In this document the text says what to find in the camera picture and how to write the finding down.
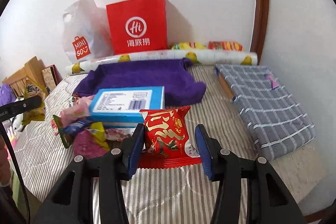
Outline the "person's left hand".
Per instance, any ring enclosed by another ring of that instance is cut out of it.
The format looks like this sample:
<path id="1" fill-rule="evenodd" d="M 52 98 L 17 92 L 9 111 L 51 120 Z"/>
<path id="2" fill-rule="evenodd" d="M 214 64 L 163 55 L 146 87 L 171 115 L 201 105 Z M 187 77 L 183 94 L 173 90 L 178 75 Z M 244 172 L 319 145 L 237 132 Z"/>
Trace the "person's left hand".
<path id="1" fill-rule="evenodd" d="M 5 148 L 3 137 L 0 138 L 0 184 L 1 187 L 8 186 L 11 179 L 11 168 L 8 161 L 8 153 Z"/>

